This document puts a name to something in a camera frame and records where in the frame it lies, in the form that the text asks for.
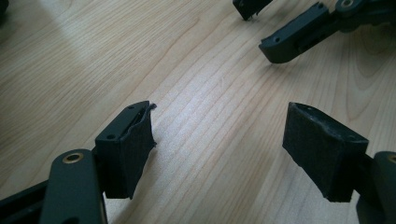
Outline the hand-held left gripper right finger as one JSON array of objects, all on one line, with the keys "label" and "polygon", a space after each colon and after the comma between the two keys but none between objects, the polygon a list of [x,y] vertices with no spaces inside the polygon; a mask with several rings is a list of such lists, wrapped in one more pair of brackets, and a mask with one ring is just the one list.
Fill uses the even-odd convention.
[{"label": "hand-held left gripper right finger", "polygon": [[330,202],[348,202],[369,140],[324,112],[290,102],[282,147]]}]

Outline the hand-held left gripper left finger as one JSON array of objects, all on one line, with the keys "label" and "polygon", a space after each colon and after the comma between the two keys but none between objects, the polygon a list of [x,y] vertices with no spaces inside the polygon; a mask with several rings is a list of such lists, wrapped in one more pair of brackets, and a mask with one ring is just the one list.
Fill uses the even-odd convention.
[{"label": "hand-held left gripper left finger", "polygon": [[101,188],[108,199],[134,197],[150,151],[156,146],[149,101],[125,107],[95,138]]}]

